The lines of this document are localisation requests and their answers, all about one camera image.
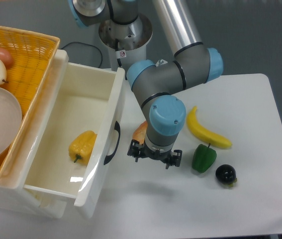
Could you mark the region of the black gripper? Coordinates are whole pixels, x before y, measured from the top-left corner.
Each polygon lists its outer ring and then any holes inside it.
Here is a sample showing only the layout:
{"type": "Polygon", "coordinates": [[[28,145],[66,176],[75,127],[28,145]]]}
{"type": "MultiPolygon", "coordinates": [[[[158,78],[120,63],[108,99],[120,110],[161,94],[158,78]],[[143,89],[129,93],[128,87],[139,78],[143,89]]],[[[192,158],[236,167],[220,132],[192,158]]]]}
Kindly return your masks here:
{"type": "Polygon", "coordinates": [[[127,155],[133,157],[135,162],[138,162],[139,158],[150,158],[164,161],[166,169],[169,169],[170,166],[180,167],[183,151],[171,152],[173,146],[173,144],[158,146],[149,139],[145,139],[144,144],[140,144],[139,141],[132,139],[127,155]]]}

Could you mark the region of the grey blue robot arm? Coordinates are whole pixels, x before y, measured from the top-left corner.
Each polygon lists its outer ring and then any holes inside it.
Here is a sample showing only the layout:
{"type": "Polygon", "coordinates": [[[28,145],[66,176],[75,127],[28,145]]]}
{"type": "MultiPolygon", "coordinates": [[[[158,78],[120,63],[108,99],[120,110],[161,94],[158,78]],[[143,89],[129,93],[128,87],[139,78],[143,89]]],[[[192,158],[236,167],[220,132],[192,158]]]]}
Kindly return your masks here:
{"type": "Polygon", "coordinates": [[[71,0],[78,25],[99,24],[107,32],[99,37],[115,51],[115,63],[126,79],[147,121],[144,142],[131,141],[128,155],[151,158],[178,167],[182,151],[173,145],[186,121],[186,109],[175,93],[220,77],[223,60],[214,48],[204,46],[184,0],[156,0],[154,7],[169,42],[174,61],[156,66],[131,52],[145,46],[145,16],[135,0],[71,0]]]}

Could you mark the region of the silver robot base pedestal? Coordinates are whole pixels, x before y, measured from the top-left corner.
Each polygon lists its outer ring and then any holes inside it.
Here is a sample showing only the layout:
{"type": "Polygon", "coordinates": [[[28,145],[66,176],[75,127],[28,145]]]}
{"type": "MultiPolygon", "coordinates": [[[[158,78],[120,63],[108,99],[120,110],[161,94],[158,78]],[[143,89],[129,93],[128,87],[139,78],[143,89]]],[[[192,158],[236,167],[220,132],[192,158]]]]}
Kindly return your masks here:
{"type": "Polygon", "coordinates": [[[136,20],[127,25],[106,20],[100,24],[98,33],[100,40],[107,47],[113,71],[119,67],[127,71],[134,63],[147,59],[147,45],[153,30],[145,15],[138,14],[136,20]]]}

